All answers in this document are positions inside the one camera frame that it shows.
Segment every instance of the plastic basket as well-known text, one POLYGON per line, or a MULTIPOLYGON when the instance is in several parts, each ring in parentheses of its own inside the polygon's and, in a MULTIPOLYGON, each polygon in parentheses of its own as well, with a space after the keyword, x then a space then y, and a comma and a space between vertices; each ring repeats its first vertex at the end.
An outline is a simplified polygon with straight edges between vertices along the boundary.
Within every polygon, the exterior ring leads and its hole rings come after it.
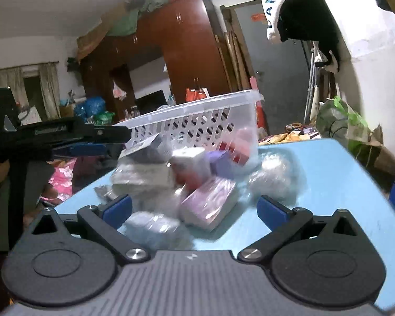
POLYGON ((132 130, 128 148, 157 133, 168 136, 175 149, 185 146, 216 149, 221 142, 230 143, 241 137, 250 146, 249 157, 257 157, 257 101, 259 92, 243 90, 164 108, 117 126, 132 130))

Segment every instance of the black and white sweater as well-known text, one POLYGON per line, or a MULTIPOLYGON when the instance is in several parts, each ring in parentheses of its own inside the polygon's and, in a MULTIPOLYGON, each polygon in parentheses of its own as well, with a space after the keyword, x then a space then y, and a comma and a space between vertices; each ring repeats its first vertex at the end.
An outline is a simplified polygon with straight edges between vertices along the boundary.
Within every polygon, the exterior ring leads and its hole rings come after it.
POLYGON ((268 20, 268 39, 274 43, 288 39, 319 42, 319 50, 339 65, 338 37, 334 19, 324 0, 262 0, 268 20))

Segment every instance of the hanging clothes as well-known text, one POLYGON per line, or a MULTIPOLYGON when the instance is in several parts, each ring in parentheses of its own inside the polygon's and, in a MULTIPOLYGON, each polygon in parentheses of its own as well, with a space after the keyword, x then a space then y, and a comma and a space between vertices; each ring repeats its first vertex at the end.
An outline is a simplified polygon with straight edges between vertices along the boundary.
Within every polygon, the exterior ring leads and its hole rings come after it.
POLYGON ((319 66, 332 64, 332 56, 335 56, 339 70, 337 30, 324 0, 262 0, 262 5, 268 20, 267 36, 270 41, 317 41, 328 60, 319 66))

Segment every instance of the curtain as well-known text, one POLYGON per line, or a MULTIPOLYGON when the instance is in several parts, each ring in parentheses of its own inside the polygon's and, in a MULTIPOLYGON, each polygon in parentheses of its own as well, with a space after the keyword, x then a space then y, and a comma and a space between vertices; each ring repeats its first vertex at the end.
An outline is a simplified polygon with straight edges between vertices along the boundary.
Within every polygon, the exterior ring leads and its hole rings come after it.
POLYGON ((57 119, 60 117, 60 88, 56 65, 52 63, 40 64, 38 71, 45 112, 49 120, 57 119))
POLYGON ((22 107, 28 106, 21 68, 0 70, 0 88, 10 87, 15 101, 22 107))
POLYGON ((250 77, 247 75, 246 67, 241 53, 240 45, 233 31, 224 33, 226 45, 230 52, 231 60, 233 61, 233 68, 237 87, 239 90, 250 89, 250 77))

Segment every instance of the blue table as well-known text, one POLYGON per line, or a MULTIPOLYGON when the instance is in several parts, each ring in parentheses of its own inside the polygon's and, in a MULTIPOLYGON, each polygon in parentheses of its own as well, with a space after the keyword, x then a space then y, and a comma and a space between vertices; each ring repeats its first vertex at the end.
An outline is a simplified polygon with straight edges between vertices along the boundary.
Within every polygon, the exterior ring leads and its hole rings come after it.
MULTIPOLYGON (((386 281, 376 301, 378 307, 395 305, 395 211, 376 184, 335 140, 321 139, 264 146, 289 150, 305 176, 295 205, 315 215, 332 215, 338 208, 350 210, 386 265, 386 281)), ((100 204, 93 187, 110 184, 107 174, 56 208, 72 214, 83 206, 100 204)), ((270 232, 256 214, 255 202, 242 196, 237 206, 212 233, 192 229, 196 250, 230 249, 237 253, 270 232)))

